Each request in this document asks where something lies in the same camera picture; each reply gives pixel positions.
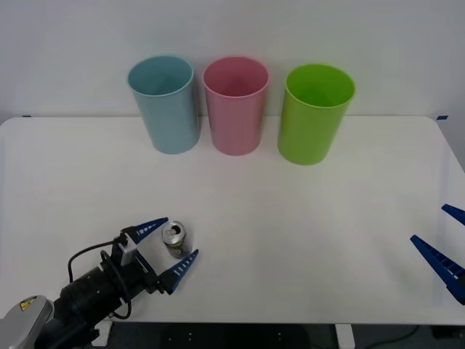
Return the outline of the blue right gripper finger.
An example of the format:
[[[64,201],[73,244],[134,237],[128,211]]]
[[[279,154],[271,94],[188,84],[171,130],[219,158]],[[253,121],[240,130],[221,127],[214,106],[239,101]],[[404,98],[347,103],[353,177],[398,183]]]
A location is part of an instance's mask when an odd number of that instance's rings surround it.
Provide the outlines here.
[[[462,225],[465,225],[465,211],[449,204],[444,204],[441,210],[449,214],[451,217],[456,219]]]
[[[423,258],[445,284],[446,289],[460,303],[464,304],[464,268],[446,257],[417,235],[410,238]]]

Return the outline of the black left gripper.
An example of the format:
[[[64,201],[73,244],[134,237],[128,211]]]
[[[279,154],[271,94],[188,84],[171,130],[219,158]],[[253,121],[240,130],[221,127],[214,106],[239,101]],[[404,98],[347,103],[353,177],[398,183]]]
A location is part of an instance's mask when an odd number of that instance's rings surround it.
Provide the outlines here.
[[[139,225],[130,226],[121,230],[121,236],[128,236],[135,244],[139,244],[168,221],[169,219],[167,217],[162,217]],[[129,297],[132,300],[142,291],[146,291],[149,294],[156,291],[159,291],[161,294],[164,292],[169,295],[173,294],[181,280],[192,267],[198,253],[199,250],[196,249],[176,265],[165,270],[159,277],[157,277],[151,265],[140,252],[135,252],[135,256],[128,265],[121,266],[122,253],[113,249],[110,260],[119,272],[125,283]],[[126,301],[123,287],[115,271],[108,262],[108,302],[121,303],[121,299]]]

